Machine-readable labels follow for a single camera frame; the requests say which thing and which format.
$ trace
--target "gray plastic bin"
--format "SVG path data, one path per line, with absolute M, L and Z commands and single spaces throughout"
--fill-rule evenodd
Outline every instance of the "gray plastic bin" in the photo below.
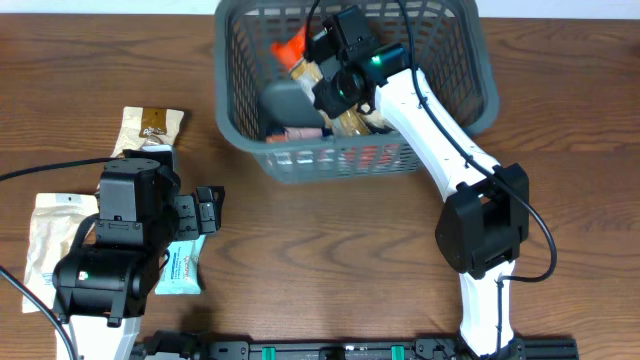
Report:
M 312 0 L 223 0 L 216 11 L 217 123 L 236 147 L 285 183 L 415 171 L 420 160 L 398 133 L 268 144 L 258 99 L 270 82 L 289 79 L 271 54 L 304 25 Z M 394 1 L 323 0 L 312 33 L 329 14 L 358 5 L 382 43 L 408 49 L 404 19 Z M 436 96 L 470 135 L 491 126 L 499 99 L 473 0 L 406 3 L 420 68 Z

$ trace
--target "green strip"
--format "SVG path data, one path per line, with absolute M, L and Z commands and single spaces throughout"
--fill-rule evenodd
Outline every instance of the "green strip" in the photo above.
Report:
M 391 360 L 404 360 L 404 346 L 396 345 L 391 347 Z
M 276 348 L 262 348 L 262 360 L 276 360 Z

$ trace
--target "wooden table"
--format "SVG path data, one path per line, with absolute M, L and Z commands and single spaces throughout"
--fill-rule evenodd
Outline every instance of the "wooden table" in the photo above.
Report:
M 521 334 L 570 335 L 582 359 L 640 354 L 640 23 L 483 20 L 502 111 L 477 142 L 519 162 L 559 248 L 555 276 L 515 284 Z M 185 109 L 183 189 L 226 186 L 201 296 L 151 296 L 158 329 L 255 340 L 452 333 L 458 276 L 434 241 L 424 171 L 286 186 L 215 125 L 211 17 L 0 16 L 0 173 L 110 154 L 122 108 Z M 0 184 L 0 263 L 22 278 L 38 192 L 92 193 L 100 166 Z M 531 227 L 517 272 L 547 267 Z M 54 334 L 0 281 L 0 357 L 53 358 Z

